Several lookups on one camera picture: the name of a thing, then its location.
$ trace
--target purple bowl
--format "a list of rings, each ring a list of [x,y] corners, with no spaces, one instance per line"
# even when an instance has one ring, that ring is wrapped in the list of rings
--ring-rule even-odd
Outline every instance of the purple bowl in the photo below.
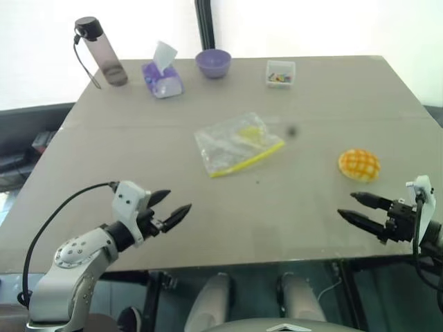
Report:
[[[195,61],[206,77],[220,78],[228,72],[230,54],[224,50],[204,50],[195,57]]]

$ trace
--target water bottle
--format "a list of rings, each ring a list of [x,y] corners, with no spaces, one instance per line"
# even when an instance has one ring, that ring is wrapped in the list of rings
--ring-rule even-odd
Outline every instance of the water bottle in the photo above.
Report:
[[[126,72],[95,17],[83,17],[75,21],[75,29],[88,46],[98,68],[110,85],[127,83]]]

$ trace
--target purple tissue box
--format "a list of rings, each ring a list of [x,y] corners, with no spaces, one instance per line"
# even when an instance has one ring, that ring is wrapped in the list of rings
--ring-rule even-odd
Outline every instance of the purple tissue box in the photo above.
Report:
[[[183,82],[173,66],[167,67],[163,75],[154,62],[141,66],[143,77],[151,93],[157,98],[166,98],[184,92]]]

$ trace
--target clear plastic box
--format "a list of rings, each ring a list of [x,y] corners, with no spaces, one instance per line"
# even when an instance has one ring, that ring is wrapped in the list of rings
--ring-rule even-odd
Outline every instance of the clear plastic box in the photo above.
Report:
[[[296,78],[296,63],[268,60],[266,85],[270,88],[290,88]]]

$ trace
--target tabletop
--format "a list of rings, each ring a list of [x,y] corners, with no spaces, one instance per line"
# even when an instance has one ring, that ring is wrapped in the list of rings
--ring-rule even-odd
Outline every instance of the tabletop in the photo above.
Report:
[[[167,100],[149,94],[138,60],[123,62],[128,85],[104,91],[89,85],[0,227],[0,272],[22,269],[30,240],[66,197],[112,180],[172,190],[155,207],[160,219],[180,205],[193,206],[173,231],[130,248],[110,270],[409,253],[407,243],[383,246],[336,210],[358,210],[384,223],[383,212],[359,205],[349,193],[406,198],[405,182],[428,174],[437,199],[434,219],[441,220],[440,127],[381,57],[292,60],[291,90],[265,87],[265,59],[234,59],[229,74],[213,81],[192,61],[179,60],[186,92]],[[210,178],[193,133],[249,111],[285,147],[242,172]],[[287,134],[292,126],[295,136]],[[379,180],[362,184],[339,172],[338,156],[353,147],[380,158]],[[98,189],[66,206],[42,235],[30,270],[45,272],[63,241],[113,222],[111,200],[110,190]]]

